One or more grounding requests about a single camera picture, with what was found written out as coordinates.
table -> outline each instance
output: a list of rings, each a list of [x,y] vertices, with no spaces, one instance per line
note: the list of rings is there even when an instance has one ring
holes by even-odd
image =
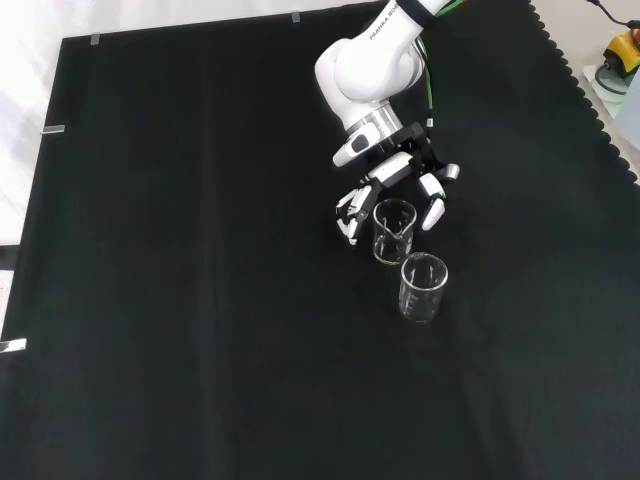
[[[29,341],[0,358],[7,478],[638,477],[634,177],[527,3],[425,34],[462,167],[416,242],[450,268],[438,322],[338,243],[353,178],[313,64],[378,10],[64,41],[3,332]]]

black cable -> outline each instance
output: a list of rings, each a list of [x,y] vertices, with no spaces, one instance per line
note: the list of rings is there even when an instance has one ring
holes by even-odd
[[[602,80],[600,79],[600,73],[603,70],[608,70],[609,66],[605,63],[604,65],[600,65],[598,67],[598,69],[596,70],[596,82],[598,83],[598,85],[600,85],[602,88],[604,88],[607,92],[611,92],[611,93],[615,93],[616,95],[626,95],[627,92],[622,92],[620,90],[616,90],[615,88],[611,88],[608,85],[605,85]]]
[[[611,20],[613,23],[617,23],[618,25],[622,25],[623,27],[626,27],[627,24],[624,22],[621,22],[620,20],[616,20],[615,18],[613,18],[613,16],[609,13],[609,10],[607,10],[606,8],[604,8],[602,5],[600,5],[600,2],[595,4],[596,6],[600,7],[600,10],[602,10],[604,12],[604,14],[609,17],[609,20]]]
[[[611,20],[613,23],[617,23],[618,25],[622,25],[623,27],[627,27],[631,30],[640,28],[640,20],[629,20],[628,22],[621,22],[620,20],[615,19],[613,15],[609,13],[609,10],[602,6],[600,0],[587,0],[587,2],[592,3],[596,7],[600,8],[600,10],[602,10],[605,15],[609,17],[609,20]]]

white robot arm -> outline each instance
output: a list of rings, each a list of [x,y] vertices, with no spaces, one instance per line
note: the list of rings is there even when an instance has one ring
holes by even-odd
[[[447,3],[448,0],[392,0],[362,34],[352,40],[338,40],[320,56],[315,66],[318,84],[348,135],[333,157],[336,166],[346,165],[383,142],[394,143],[402,133],[404,127],[389,98],[421,77],[425,63],[416,39],[429,19]],[[419,182],[430,199],[423,230],[429,230],[444,213],[440,181],[455,180],[459,168],[449,165],[432,174],[410,153],[391,153],[336,207],[338,226],[351,245],[356,244],[362,224],[382,190],[411,174],[420,174]]]

